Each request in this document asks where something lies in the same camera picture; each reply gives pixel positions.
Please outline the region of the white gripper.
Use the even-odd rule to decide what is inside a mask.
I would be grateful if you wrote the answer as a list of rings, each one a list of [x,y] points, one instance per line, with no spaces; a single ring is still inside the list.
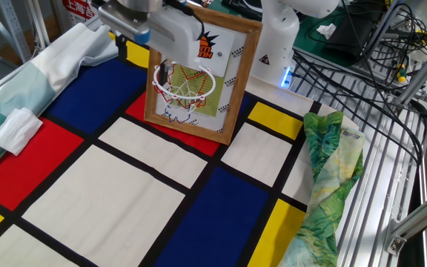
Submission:
[[[167,58],[186,67],[201,65],[199,52],[199,36],[202,24],[193,16],[171,6],[165,6],[148,17],[150,39],[147,46],[157,50]],[[118,59],[125,62],[128,57],[127,39],[119,35],[115,39],[118,48]],[[168,81],[170,60],[165,59],[159,65],[159,84]]]

